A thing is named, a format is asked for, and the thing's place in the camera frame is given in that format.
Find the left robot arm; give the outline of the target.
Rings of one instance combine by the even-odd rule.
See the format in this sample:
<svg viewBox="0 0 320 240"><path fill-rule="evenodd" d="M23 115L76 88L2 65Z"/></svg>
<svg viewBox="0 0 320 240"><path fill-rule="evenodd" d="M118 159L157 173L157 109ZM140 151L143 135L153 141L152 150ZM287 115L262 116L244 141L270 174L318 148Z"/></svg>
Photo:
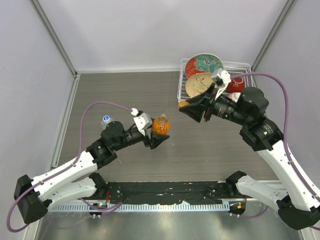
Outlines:
<svg viewBox="0 0 320 240"><path fill-rule="evenodd" d="M97 170L117 158L116 152L137 143L150 149L157 148L169 138L169 123L161 124L156 118L145 123L136 117L134 124L125 129L119 121L109 122L100 138L67 163L42 175L21 176L13 198L25 224L44 217L48 210L81 198L102 199L107 192L105 180Z"/></svg>

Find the pink patterned bowl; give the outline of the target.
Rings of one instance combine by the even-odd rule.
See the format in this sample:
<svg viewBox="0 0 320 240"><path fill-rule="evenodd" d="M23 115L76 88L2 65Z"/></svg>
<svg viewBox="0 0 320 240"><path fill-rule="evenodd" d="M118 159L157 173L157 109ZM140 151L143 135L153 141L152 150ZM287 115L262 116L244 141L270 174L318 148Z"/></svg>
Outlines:
<svg viewBox="0 0 320 240"><path fill-rule="evenodd" d="M233 92L233 93L230 93L227 97L237 103L240 96L241 96L240 92Z"/></svg>

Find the red and teal plate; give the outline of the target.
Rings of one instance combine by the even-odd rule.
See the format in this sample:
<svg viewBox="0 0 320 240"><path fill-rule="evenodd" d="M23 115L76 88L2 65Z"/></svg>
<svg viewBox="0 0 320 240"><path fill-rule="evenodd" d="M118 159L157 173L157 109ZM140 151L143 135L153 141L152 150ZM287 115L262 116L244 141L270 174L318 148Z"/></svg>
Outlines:
<svg viewBox="0 0 320 240"><path fill-rule="evenodd" d="M224 68L219 57L211 53L200 53L191 57L185 65L185 75L187 78L200 73L213 73Z"/></svg>

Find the orange juice bottle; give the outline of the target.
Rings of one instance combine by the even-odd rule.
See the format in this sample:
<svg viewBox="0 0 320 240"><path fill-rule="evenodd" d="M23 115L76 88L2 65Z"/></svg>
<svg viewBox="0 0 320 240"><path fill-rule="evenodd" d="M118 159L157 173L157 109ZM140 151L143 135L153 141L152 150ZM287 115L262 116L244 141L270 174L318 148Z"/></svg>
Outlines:
<svg viewBox="0 0 320 240"><path fill-rule="evenodd" d="M169 117L162 113L152 122L151 131L157 135L166 135L170 129Z"/></svg>

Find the clear plastic water bottle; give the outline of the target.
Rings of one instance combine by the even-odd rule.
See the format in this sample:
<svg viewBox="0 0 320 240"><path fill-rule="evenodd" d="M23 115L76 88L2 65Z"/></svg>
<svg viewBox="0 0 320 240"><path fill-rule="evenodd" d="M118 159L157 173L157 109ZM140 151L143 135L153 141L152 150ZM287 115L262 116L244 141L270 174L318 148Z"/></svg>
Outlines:
<svg viewBox="0 0 320 240"><path fill-rule="evenodd" d="M110 117L109 115L104 115L102 117L102 120L101 120L101 127L103 130L106 129L107 125L111 122L113 122L115 119L113 117Z"/></svg>

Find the red bowl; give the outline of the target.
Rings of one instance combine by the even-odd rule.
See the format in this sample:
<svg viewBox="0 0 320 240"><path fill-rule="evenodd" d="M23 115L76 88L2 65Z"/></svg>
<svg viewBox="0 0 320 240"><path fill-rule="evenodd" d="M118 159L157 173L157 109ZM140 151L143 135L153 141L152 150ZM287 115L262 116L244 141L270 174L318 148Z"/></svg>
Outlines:
<svg viewBox="0 0 320 240"><path fill-rule="evenodd" d="M245 81L242 77L235 77L228 84L226 91L228 93L241 93L245 88Z"/></svg>

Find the cream floral plate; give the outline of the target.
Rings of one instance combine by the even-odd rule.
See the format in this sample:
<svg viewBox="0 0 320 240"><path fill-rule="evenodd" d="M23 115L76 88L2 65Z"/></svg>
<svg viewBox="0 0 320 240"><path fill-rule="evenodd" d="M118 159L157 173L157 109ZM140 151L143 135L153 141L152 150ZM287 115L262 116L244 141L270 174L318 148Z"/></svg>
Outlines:
<svg viewBox="0 0 320 240"><path fill-rule="evenodd" d="M204 93L213 83L212 73L197 73L189 77L185 83L185 90L189 97Z"/></svg>

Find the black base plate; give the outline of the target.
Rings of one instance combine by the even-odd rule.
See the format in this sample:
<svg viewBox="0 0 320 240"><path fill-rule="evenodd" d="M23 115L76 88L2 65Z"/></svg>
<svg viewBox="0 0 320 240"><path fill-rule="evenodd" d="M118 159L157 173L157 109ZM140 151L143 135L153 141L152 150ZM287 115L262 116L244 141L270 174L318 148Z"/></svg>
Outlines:
<svg viewBox="0 0 320 240"><path fill-rule="evenodd" d="M84 200L109 200L111 204L190 205L221 204L223 199L244 199L234 187L218 181L108 182L99 196Z"/></svg>

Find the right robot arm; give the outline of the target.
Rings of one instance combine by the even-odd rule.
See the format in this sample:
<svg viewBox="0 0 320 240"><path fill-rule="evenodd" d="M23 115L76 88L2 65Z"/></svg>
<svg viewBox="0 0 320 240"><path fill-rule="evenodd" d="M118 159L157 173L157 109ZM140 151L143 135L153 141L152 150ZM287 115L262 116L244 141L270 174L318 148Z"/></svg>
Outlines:
<svg viewBox="0 0 320 240"><path fill-rule="evenodd" d="M255 87L247 87L237 101L211 85L204 93L181 101L178 109L196 122L216 116L241 126L243 141L271 167L284 186L276 189L237 171L226 179L226 193L252 197L275 210L284 223L294 230L315 228L320 222L320 190L299 167L285 144L280 128L265 115L269 101Z"/></svg>

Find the orange bottle cap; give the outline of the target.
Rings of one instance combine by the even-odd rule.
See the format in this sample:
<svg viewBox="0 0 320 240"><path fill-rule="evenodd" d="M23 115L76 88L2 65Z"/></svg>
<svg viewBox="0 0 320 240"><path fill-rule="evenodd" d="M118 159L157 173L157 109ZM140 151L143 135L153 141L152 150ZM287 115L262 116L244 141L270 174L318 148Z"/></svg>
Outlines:
<svg viewBox="0 0 320 240"><path fill-rule="evenodd" d="M190 103L189 102L187 102L187 101L185 101L185 100L183 100L183 101L180 101L179 103L178 103L178 108L180 109L180 108L183 108L183 107L185 107L185 106L188 106Z"/></svg>

